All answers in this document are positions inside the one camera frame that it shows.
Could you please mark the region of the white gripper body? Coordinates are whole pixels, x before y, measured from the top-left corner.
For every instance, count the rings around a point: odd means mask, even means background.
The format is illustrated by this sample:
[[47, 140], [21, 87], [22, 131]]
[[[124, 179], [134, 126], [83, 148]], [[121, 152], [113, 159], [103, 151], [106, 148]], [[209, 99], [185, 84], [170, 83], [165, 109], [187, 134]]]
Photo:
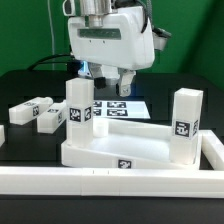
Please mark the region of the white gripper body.
[[120, 8], [103, 18], [102, 28], [88, 28], [83, 17], [68, 20], [72, 53], [77, 60], [140, 70], [152, 66], [155, 53], [151, 24], [144, 32], [142, 7]]

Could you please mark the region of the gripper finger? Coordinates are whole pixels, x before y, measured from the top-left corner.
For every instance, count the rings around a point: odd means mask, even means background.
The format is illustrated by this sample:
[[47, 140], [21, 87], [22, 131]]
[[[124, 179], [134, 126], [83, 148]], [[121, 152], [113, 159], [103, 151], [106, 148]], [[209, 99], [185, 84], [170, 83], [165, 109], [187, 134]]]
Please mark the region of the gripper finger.
[[136, 72], [134, 70], [119, 68], [118, 74], [120, 75], [118, 80], [118, 95], [127, 97], [131, 94], [131, 84]]
[[90, 63], [89, 71], [94, 79], [94, 86], [97, 89], [106, 87], [106, 78], [102, 74], [101, 64]]

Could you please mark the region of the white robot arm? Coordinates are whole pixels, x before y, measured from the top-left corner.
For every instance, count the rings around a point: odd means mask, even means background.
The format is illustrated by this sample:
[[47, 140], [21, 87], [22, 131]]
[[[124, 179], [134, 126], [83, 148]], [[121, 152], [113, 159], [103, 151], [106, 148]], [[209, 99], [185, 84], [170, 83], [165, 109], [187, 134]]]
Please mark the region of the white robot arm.
[[93, 78], [115, 79], [131, 94], [136, 72], [152, 66], [153, 27], [141, 0], [64, 0], [71, 51]]

